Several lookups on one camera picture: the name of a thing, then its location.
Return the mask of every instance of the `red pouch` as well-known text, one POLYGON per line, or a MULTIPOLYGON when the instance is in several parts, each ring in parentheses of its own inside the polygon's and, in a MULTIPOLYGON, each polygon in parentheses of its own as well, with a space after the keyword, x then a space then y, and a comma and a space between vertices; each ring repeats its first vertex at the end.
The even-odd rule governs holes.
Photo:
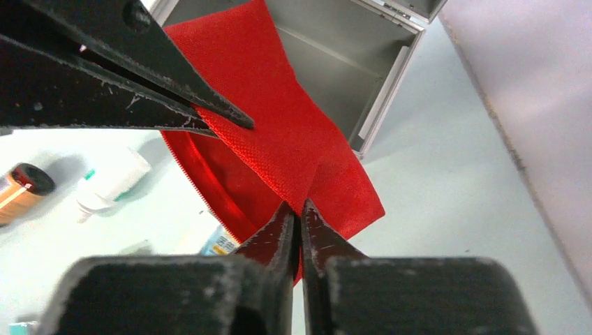
POLYGON ((263 0, 166 31, 201 76, 255 120, 250 131, 197 107, 220 139, 162 132, 232 235, 248 239, 282 200, 300 214, 311 198, 346 239, 384 215, 347 140, 298 84, 263 0))

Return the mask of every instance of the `pill bottle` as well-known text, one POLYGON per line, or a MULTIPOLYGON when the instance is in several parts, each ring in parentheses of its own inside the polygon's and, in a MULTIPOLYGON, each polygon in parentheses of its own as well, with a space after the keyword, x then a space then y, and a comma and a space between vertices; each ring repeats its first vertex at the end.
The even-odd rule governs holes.
POLYGON ((20 163, 0 177, 0 226, 8 225, 53 192, 56 184, 40 168, 20 163))
POLYGON ((115 206, 150 170, 150 164, 132 149, 110 151, 108 161, 98 162, 78 182, 76 222, 83 223, 97 211, 115 206))

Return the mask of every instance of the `red cloth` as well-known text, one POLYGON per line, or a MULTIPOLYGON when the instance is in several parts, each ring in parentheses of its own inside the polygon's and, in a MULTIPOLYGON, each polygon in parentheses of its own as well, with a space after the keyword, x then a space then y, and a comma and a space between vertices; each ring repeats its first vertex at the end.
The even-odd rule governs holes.
POLYGON ((263 0, 166 31, 206 81, 255 120, 249 131, 197 107, 221 140, 162 132, 236 238, 257 232, 282 200, 299 214, 311 198, 345 238, 384 215, 345 137, 296 81, 263 0))

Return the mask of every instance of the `white plastic bottle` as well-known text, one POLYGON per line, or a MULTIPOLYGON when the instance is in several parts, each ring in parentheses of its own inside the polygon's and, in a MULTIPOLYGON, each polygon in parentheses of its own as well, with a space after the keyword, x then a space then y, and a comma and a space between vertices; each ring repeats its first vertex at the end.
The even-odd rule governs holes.
POLYGON ((76 202, 79 214, 76 222, 83 223, 97 211, 115 206, 117 198, 151 170, 150 164, 129 148, 111 151, 110 158, 110 161, 95 166, 78 182, 76 202))

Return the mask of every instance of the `metal box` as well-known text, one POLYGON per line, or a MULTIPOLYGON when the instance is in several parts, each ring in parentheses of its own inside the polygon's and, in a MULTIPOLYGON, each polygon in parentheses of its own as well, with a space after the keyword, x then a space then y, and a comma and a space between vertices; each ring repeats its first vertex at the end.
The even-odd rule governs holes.
MULTIPOLYGON (((247 1, 160 0, 152 13, 166 26, 247 1)), ((411 15, 430 23, 446 0, 265 1, 299 83, 363 157, 422 37, 411 15)))

